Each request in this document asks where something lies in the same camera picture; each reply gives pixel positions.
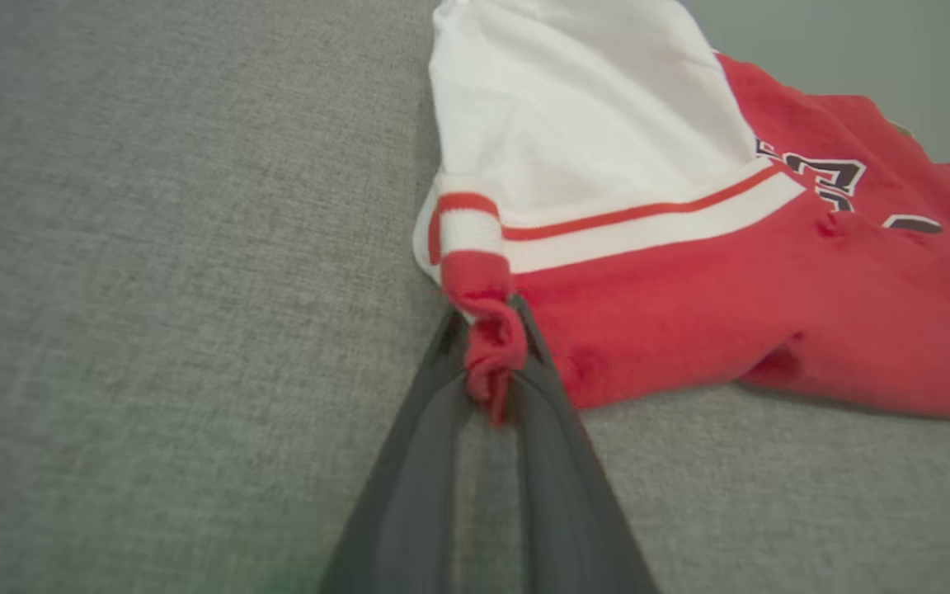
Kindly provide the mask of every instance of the clothing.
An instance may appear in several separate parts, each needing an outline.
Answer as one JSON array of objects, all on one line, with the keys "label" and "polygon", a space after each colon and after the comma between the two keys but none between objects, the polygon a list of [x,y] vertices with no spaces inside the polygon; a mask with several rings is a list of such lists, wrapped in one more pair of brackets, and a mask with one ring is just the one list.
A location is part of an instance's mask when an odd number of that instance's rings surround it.
[{"label": "clothing", "polygon": [[743,379],[950,415],[950,166],[870,101],[717,59],[671,0],[446,1],[435,26],[414,252],[495,414],[518,290],[578,406]]}]

